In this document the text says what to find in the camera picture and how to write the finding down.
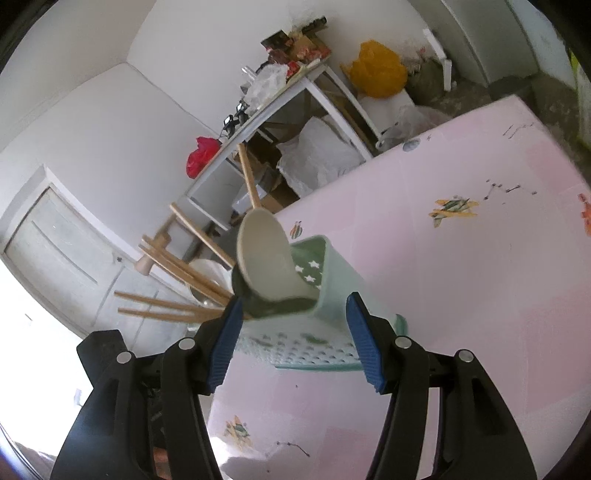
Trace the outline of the beige plastic spoon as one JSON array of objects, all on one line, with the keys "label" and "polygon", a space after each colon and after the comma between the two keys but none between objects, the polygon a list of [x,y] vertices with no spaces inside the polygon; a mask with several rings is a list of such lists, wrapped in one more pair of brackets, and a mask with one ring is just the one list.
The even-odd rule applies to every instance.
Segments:
[{"label": "beige plastic spoon", "polygon": [[290,243],[280,223],[269,211],[249,211],[238,229],[238,266],[252,291],[266,301],[301,298],[318,300],[318,289],[296,271]]}]

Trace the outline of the grey metal ladle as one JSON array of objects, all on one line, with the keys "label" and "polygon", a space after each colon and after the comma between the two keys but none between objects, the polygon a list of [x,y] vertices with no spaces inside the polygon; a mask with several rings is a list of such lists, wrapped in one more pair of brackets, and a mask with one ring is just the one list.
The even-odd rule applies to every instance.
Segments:
[{"label": "grey metal ladle", "polygon": [[233,293],[242,298],[245,312],[254,319],[293,314],[310,310],[317,305],[317,300],[304,297],[288,298],[280,301],[265,300],[249,288],[238,266],[232,269],[231,285]]}]

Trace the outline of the white plastic rice spoon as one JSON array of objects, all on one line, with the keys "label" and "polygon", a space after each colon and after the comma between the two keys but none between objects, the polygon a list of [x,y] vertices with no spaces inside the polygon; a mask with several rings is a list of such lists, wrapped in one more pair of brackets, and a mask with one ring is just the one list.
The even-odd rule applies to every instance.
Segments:
[{"label": "white plastic rice spoon", "polygon": [[[204,275],[208,280],[211,280],[218,286],[228,290],[232,293],[231,271],[227,270],[224,265],[211,259],[193,259],[189,263],[190,267],[197,273]],[[218,304],[208,299],[204,294],[199,293],[192,287],[186,286],[185,289],[197,301],[198,304],[204,308],[217,308]]]}]

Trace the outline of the mint green utensil holder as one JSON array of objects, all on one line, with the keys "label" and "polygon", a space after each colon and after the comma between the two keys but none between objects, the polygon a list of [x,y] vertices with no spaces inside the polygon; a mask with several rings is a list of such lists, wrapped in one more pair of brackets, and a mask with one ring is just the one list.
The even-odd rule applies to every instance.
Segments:
[{"label": "mint green utensil holder", "polygon": [[369,312],[388,320],[399,335],[408,333],[407,320],[383,306],[363,277],[325,236],[290,245],[295,271],[318,289],[317,305],[293,314],[249,318],[242,324],[236,350],[277,369],[356,371],[362,368],[349,326],[346,298],[362,296]]}]

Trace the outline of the wooden chair black seat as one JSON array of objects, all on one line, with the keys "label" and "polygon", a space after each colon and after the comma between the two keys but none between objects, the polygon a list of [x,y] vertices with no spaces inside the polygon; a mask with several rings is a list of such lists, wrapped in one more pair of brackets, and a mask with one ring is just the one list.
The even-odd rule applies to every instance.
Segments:
[{"label": "wooden chair black seat", "polygon": [[154,235],[141,237],[139,248],[142,255],[134,264],[134,268],[139,274],[149,276],[152,268],[155,265],[160,265],[159,260],[164,258],[164,251],[171,242],[169,230],[176,223],[177,216],[172,213]]}]

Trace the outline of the white door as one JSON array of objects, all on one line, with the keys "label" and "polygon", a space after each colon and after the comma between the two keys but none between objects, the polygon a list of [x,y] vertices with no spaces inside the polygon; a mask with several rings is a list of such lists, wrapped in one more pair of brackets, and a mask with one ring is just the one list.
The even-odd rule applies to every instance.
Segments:
[{"label": "white door", "polygon": [[72,331],[120,331],[136,354],[159,352],[187,333],[184,323],[122,314],[122,309],[162,313],[163,308],[117,297],[116,292],[182,302],[160,281],[138,273],[51,187],[24,215],[5,249],[7,260],[33,292]]}]

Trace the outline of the pink patterned tablecloth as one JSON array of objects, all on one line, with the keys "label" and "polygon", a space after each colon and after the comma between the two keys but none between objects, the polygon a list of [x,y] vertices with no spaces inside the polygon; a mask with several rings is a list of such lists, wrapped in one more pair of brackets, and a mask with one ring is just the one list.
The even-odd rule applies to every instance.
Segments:
[{"label": "pink patterned tablecloth", "polygon": [[[590,189],[520,99],[396,147],[279,219],[328,237],[425,349],[471,350],[538,476],[551,471],[590,410]],[[359,371],[236,354],[208,429],[230,479],[362,479],[388,404]]]}]

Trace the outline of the red plastic bag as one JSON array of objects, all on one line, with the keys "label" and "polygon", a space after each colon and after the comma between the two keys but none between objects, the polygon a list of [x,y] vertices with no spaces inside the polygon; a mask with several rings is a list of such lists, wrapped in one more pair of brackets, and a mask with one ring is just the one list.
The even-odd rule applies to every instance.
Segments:
[{"label": "red plastic bag", "polygon": [[195,179],[220,149],[221,143],[218,139],[204,136],[197,137],[197,149],[187,157],[185,165],[187,176],[190,179]]}]

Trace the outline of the white sack under table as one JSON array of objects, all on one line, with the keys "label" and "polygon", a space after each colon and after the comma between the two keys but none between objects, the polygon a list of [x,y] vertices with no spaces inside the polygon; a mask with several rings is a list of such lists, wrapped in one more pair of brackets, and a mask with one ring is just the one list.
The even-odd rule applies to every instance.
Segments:
[{"label": "white sack under table", "polygon": [[277,145],[277,170],[298,197],[304,198],[363,164],[363,157],[331,126],[311,117],[300,134]]}]

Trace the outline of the yellow plastic bag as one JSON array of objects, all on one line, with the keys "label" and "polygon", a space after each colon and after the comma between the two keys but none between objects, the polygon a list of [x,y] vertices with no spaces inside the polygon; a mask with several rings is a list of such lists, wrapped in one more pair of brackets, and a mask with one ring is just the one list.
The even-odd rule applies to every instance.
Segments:
[{"label": "yellow plastic bag", "polygon": [[408,81],[408,70],[401,57],[376,40],[363,42],[358,58],[342,70],[363,95],[386,99],[401,93]]}]

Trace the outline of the clear plastic bag on table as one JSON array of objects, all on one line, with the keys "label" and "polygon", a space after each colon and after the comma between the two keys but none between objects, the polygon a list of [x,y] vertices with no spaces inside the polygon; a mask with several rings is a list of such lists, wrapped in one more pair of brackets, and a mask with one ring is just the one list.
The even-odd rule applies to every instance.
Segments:
[{"label": "clear plastic bag on table", "polygon": [[287,73],[287,64],[266,65],[252,81],[243,97],[247,105],[246,112],[253,114],[273,99],[287,85]]}]

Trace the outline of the silver refrigerator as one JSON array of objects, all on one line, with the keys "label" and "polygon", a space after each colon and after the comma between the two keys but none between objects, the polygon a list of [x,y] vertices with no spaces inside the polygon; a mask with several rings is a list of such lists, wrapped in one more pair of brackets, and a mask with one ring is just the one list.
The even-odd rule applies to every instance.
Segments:
[{"label": "silver refrigerator", "polygon": [[485,78],[546,74],[576,86],[565,41],[550,20],[528,1],[446,1]]}]

